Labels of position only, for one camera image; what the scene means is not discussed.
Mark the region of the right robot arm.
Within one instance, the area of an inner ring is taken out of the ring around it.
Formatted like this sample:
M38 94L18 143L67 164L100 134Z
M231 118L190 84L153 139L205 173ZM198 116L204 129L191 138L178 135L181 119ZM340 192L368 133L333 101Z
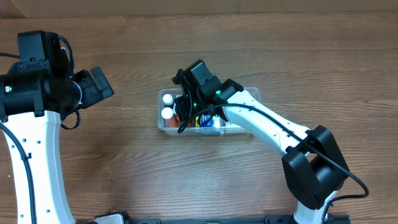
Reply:
M242 85L231 79L221 82L202 60L178 70L172 81L182 88L175 100L179 133L201 116L219 117L253 134L281 157L297 209L293 215L269 216L267 223L350 223L347 215L328 213L349 169L327 128L310 129L281 117Z

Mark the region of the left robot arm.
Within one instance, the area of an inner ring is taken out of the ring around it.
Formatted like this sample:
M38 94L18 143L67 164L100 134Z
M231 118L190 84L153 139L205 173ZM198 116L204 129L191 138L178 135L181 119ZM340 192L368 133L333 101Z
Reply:
M61 35L17 36L17 62L1 76L1 131L12 161L19 223L73 223L63 181L60 132L79 114L113 95L99 67L74 71Z

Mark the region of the orange Redoxon tube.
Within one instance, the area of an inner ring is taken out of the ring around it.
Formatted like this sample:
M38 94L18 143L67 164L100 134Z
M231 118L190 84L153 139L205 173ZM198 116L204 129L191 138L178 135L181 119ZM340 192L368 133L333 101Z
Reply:
M174 111L172 108L165 107L161 111L161 117L171 128L178 127L178 121L175 119Z

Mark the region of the white Hansaplast plaster box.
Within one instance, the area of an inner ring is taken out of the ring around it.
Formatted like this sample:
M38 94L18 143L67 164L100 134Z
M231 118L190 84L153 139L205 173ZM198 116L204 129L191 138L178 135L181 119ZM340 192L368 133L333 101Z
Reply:
M225 127L226 127L226 128L241 128L239 125L234 124L234 123L232 123L232 122L230 122L230 121L228 121L228 122L225 123Z

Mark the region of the dark bottle white cap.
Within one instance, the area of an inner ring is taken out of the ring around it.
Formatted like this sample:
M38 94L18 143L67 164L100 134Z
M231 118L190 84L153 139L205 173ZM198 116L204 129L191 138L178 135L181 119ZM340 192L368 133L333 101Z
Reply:
M175 105L175 102L174 102L174 96L173 95L171 95L171 94L165 94L163 97L162 97L162 102L163 102L163 104L164 104L164 107L165 108L174 108L174 105Z

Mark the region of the blue VapoDrops box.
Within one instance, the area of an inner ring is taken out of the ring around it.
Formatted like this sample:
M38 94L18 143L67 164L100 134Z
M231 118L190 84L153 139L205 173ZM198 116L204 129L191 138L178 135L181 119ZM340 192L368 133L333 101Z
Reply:
M202 128L220 128L220 117L218 115L202 114L196 117L195 126Z

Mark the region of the red medicine box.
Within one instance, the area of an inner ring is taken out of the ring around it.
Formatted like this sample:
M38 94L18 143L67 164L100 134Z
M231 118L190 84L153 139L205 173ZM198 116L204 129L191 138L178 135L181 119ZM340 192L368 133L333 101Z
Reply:
M177 104L176 104L176 103L175 103L174 106L173 106L173 112L174 112L174 118L175 118L175 120L177 121L178 124L180 124L181 121L180 121L179 115L178 115L178 113L177 113ZM193 120L191 120L191 121L188 123L188 127L191 127L191 126L192 126L192 122L193 122Z

